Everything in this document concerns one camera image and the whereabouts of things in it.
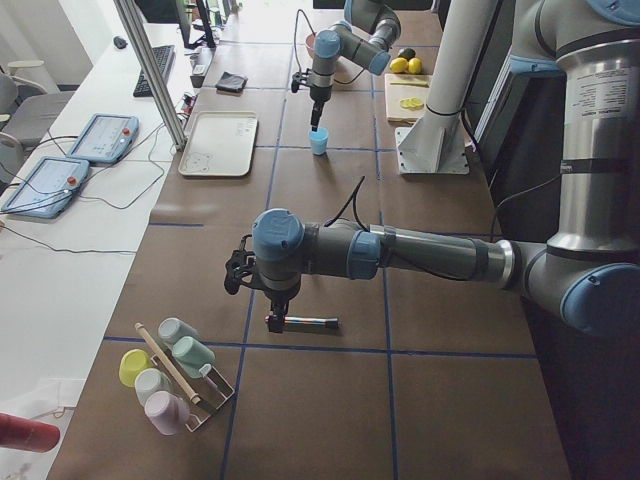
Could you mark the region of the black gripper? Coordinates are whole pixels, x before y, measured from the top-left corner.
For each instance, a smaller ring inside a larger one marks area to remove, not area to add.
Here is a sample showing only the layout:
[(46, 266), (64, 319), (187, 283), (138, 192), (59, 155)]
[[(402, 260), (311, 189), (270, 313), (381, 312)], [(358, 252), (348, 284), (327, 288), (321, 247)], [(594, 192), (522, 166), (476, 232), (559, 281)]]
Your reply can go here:
[(270, 312), (265, 317), (265, 322), (269, 332), (283, 331), (286, 323), (286, 313), (288, 312), (289, 302), (297, 296), (300, 291), (301, 283), (284, 290), (276, 290), (265, 288), (263, 290), (265, 296), (270, 300)]
[(310, 98), (314, 101), (311, 111), (310, 128), (311, 131), (317, 131), (320, 119), (323, 113), (323, 103), (331, 99), (332, 85), (316, 85), (309, 86)]

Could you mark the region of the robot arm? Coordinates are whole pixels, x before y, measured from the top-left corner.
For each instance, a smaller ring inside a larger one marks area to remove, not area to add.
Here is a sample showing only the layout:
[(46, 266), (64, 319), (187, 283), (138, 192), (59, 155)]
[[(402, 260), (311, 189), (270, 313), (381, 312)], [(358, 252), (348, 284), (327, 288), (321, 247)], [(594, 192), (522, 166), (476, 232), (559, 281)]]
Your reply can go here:
[(639, 5), (635, 1), (519, 1), (511, 67), (564, 74), (558, 230), (543, 243), (481, 240), (464, 215), (487, 213), (483, 182), (469, 176), (459, 126), (494, 1), (452, 3), (425, 113), (396, 131), (400, 176), (383, 190), (390, 219), (430, 221), (427, 232), (336, 218), (306, 223), (271, 209), (252, 227), (253, 249), (227, 267), (226, 288), (270, 300), (267, 326), (282, 332), (305, 274), (370, 279), (411, 269), (514, 290), (591, 335), (639, 327), (639, 248), (626, 210), (638, 151)]
[(390, 62), (389, 50), (401, 35), (395, 12), (382, 1), (347, 1), (344, 19), (319, 31), (314, 38), (312, 67), (292, 78), (292, 91), (306, 85), (313, 100), (311, 130), (317, 131), (331, 98), (336, 65), (343, 57), (380, 75)]

